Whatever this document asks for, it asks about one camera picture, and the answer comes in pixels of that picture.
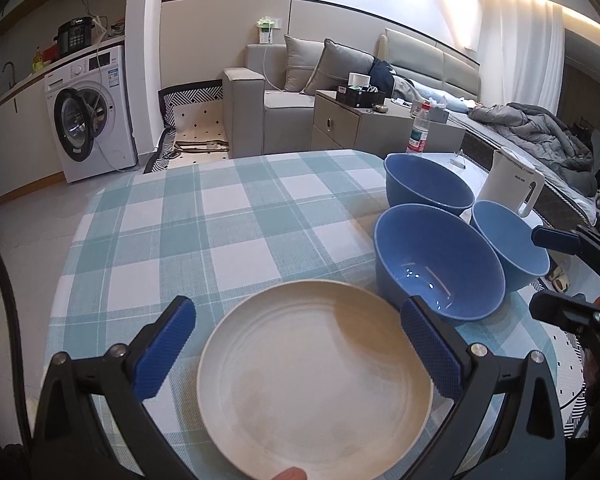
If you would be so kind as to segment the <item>person's left hand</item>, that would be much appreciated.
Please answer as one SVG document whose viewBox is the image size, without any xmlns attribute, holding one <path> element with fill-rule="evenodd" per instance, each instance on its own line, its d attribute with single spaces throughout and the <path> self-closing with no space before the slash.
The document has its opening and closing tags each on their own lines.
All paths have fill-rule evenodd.
<svg viewBox="0 0 600 480">
<path fill-rule="evenodd" d="M 276 476 L 272 480 L 306 480 L 308 476 L 300 467 L 290 467 Z"/>
</svg>

